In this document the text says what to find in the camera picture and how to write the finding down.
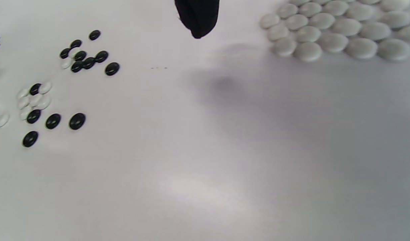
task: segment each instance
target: black go stone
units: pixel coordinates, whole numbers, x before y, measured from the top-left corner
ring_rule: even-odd
[[[101,32],[99,30],[94,30],[89,34],[89,39],[94,41],[95,39],[99,38]]]
[[[29,89],[29,93],[31,95],[37,95],[38,94],[38,89],[40,88],[40,86],[41,86],[40,83],[34,84],[33,86],[31,86],[31,89]]]
[[[83,69],[89,70],[95,64],[95,58],[89,57],[83,61]]]
[[[72,72],[79,72],[83,68],[83,65],[83,61],[75,61],[75,63],[72,65]]]
[[[35,122],[38,121],[38,119],[40,118],[40,116],[41,116],[41,110],[33,110],[33,111],[31,111],[31,112],[28,114],[28,116],[26,117],[26,121],[27,121],[29,124],[34,124]]]
[[[99,53],[97,53],[97,56],[95,56],[95,62],[97,63],[102,63],[108,58],[108,52],[103,50]]]
[[[69,126],[72,130],[80,129],[86,121],[86,116],[83,113],[75,114],[71,119]]]
[[[107,65],[107,67],[105,68],[105,74],[108,76],[112,76],[115,75],[118,71],[119,71],[119,64],[116,62],[110,63]]]
[[[75,61],[82,61],[86,58],[86,55],[88,55],[85,51],[80,51],[74,56]]]
[[[79,39],[76,39],[76,40],[73,41],[73,42],[71,43],[71,45],[70,45],[70,47],[71,47],[72,49],[73,49],[73,48],[80,47],[80,46],[82,46],[82,41],[79,40]]]
[[[66,59],[66,58],[68,58],[70,50],[71,50],[71,49],[68,49],[68,48],[62,50],[61,53],[60,53],[61,59]]]
[[[22,145],[27,147],[27,148],[32,147],[32,145],[34,145],[34,143],[37,141],[37,139],[38,139],[38,132],[37,131],[30,131],[23,138]]]
[[[61,115],[60,114],[52,114],[49,116],[49,118],[46,120],[46,128],[53,130],[56,128],[59,123],[61,122]]]

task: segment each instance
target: white table surface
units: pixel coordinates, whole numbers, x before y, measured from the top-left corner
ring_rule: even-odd
[[[195,40],[172,0],[0,1],[0,241],[410,241],[410,59],[277,58],[278,4],[222,0]],[[108,60],[61,70],[77,38]],[[27,125],[15,95],[46,80]]]

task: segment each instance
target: pile of white go stones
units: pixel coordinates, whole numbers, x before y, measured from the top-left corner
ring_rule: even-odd
[[[410,56],[410,0],[289,0],[263,16],[260,27],[272,52],[304,62],[323,51],[359,60]]]

